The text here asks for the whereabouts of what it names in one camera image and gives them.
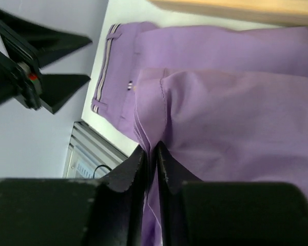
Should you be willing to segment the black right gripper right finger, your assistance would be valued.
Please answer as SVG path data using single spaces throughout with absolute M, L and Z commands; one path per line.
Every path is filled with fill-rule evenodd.
M 155 150 L 164 245 L 308 245 L 308 200 L 285 182 L 205 182 Z

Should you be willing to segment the purple trousers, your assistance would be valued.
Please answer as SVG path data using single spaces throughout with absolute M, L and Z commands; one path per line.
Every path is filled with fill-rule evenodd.
M 308 200 L 308 27 L 112 25 L 93 112 L 146 153 L 141 245 L 164 245 L 155 150 L 205 182 L 285 182 Z

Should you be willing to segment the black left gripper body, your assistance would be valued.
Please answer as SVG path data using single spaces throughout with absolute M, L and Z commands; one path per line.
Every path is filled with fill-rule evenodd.
M 25 108 L 38 110 L 43 90 L 36 50 L 8 26 L 14 19 L 0 9 L 0 38 L 8 55 L 0 51 L 0 106 L 16 98 Z

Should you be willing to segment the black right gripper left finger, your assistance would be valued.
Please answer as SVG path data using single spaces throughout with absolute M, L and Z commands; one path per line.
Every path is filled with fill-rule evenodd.
M 140 245 L 141 147 L 99 179 L 0 179 L 0 245 Z

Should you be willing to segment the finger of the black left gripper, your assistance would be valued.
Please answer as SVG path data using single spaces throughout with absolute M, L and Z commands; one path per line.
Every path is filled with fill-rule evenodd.
M 86 74 L 46 74 L 42 80 L 42 106 L 50 113 L 57 113 L 64 104 L 90 81 Z
M 34 58 L 39 68 L 92 43 L 87 36 L 54 30 L 33 23 L 9 23 L 8 27 L 33 47 Z

